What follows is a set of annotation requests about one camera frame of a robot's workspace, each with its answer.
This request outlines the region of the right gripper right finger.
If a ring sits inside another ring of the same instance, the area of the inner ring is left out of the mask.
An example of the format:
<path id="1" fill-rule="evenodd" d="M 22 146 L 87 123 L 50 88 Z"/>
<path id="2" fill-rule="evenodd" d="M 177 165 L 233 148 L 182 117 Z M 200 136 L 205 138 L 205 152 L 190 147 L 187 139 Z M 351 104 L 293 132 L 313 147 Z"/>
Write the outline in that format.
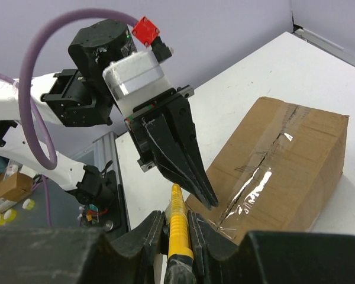
<path id="1" fill-rule="evenodd" d="M 198 283 L 355 283 L 355 235 L 249 231 L 236 245 L 188 222 Z"/>

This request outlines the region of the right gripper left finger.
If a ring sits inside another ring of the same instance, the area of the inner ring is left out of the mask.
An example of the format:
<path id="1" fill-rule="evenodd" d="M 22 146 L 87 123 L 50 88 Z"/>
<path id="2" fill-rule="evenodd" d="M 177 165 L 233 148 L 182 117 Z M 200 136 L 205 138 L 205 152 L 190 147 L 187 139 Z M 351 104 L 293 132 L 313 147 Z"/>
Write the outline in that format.
<path id="1" fill-rule="evenodd" d="M 97 228 L 0 228 L 0 283 L 154 283 L 164 213 L 112 240 Z"/>

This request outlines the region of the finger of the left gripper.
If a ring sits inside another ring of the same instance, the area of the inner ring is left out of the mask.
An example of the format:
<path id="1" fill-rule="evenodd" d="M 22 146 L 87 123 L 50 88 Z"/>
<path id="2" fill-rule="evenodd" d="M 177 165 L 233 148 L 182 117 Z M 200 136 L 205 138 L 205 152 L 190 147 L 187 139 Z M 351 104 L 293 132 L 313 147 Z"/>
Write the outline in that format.
<path id="1" fill-rule="evenodd" d="M 188 191 L 188 181 L 175 165 L 175 163 L 179 162 L 182 158 L 182 150 L 180 150 L 177 145 L 172 144 L 172 139 L 170 137 L 168 137 L 167 140 L 168 142 L 166 144 L 162 141 L 155 142 L 155 145 L 160 149 L 163 157 L 163 160 L 157 165 L 157 168 L 166 179 L 173 183 L 177 183 L 179 186 Z"/>
<path id="2" fill-rule="evenodd" d="M 188 181 L 188 191 L 205 207 L 217 207 L 218 199 L 204 169 L 188 100 L 177 95 L 166 108 L 169 125 L 182 150 L 182 158 L 175 165 Z"/>

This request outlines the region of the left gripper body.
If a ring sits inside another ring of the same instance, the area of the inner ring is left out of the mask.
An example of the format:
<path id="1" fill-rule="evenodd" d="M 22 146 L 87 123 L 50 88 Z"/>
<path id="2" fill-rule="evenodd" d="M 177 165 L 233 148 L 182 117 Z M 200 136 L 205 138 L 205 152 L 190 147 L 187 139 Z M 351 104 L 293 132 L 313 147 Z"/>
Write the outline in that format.
<path id="1" fill-rule="evenodd" d="M 138 163 L 148 171 L 163 160 L 155 142 L 168 142 L 180 148 L 183 146 L 183 126 L 194 129 L 188 98 L 194 95 L 193 87 L 170 88 L 133 109 L 134 113 L 125 119 L 130 136 L 140 155 Z"/>

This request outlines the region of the brown cardboard express box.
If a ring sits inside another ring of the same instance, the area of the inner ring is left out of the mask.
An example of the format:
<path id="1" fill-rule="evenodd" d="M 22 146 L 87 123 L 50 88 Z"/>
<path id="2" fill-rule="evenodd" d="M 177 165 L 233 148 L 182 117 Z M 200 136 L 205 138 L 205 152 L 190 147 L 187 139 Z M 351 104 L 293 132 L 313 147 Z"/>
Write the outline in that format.
<path id="1" fill-rule="evenodd" d="M 189 210 L 233 243 L 248 231 L 308 231 L 343 173 L 348 116 L 261 97 L 207 169 L 218 206 Z"/>

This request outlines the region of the yellow utility knife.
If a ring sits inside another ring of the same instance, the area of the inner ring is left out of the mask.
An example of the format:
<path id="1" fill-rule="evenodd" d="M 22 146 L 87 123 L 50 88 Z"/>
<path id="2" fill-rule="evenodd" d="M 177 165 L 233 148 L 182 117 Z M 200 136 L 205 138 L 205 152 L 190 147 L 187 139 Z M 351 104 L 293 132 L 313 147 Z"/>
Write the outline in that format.
<path id="1" fill-rule="evenodd" d="M 196 283 L 193 272 L 194 255 L 189 235 L 188 215 L 178 184 L 173 184 L 167 207 L 169 245 L 164 283 Z"/>

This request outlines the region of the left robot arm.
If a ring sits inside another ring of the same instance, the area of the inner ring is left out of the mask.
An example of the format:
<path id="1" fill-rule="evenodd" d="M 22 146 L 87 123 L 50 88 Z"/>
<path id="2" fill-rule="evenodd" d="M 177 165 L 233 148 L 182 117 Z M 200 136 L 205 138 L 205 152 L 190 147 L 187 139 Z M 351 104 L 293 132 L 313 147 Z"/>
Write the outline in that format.
<path id="1" fill-rule="evenodd" d="M 33 76 L 35 60 L 55 26 L 38 38 L 27 62 L 25 92 L 31 110 L 19 107 L 18 82 L 0 95 L 0 156 L 15 160 L 55 181 L 84 205 L 108 210 L 115 202 L 114 174 L 56 153 L 43 166 L 46 143 L 33 129 L 37 118 L 65 127 L 110 125 L 111 111 L 124 116 L 139 153 L 139 165 L 152 167 L 198 198 L 207 208 L 218 205 L 196 139 L 189 97 L 193 88 L 173 88 L 161 64 L 172 56 L 148 19 L 103 20 L 79 30 L 68 52 L 74 69 Z"/>

